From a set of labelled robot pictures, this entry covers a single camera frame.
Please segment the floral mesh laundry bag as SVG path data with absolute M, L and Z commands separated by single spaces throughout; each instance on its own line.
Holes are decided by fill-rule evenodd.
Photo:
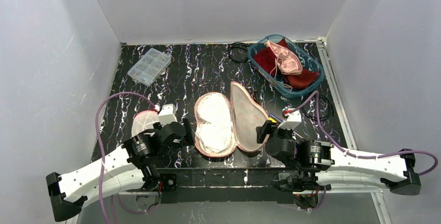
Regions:
M 230 96 L 226 99 L 230 105 L 231 137 L 233 140 L 233 146 L 229 149 L 229 152 L 216 156 L 208 155 L 200 147 L 196 133 L 194 145 L 201 154 L 214 158 L 227 157 L 234 153 L 237 148 L 245 153 L 257 152 L 264 145 L 256 142 L 255 128 L 263 125 L 268 120 L 267 112 L 252 99 L 246 88 L 238 82 L 230 83 Z

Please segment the white bra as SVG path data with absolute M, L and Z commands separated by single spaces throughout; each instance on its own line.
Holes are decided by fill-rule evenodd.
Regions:
M 194 106 L 197 118 L 196 137 L 210 156 L 228 153 L 233 146 L 230 105 L 221 93 L 207 93 Z

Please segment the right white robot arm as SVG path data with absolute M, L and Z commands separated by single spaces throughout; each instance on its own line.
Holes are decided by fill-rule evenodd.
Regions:
M 281 191 L 329 190 L 332 185 L 362 185 L 389 189 L 399 195 L 418 195 L 419 175 L 414 171 L 416 158 L 411 150 L 383 157 L 381 154 L 339 149 L 318 140 L 293 140 L 293 130 L 301 122 L 299 112 L 285 121 L 266 120 L 256 127 L 258 144 L 281 161 L 285 170 L 277 174 L 275 186 Z

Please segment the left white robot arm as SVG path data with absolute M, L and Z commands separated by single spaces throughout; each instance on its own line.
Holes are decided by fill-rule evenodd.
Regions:
M 132 123 L 132 136 L 102 160 L 66 174 L 46 176 L 56 222 L 77 216 L 91 203 L 129 190 L 161 193 L 174 190 L 176 177 L 161 175 L 155 166 L 167 148 L 193 142 L 187 118 L 177 120 L 172 104 L 160 112 L 142 111 Z

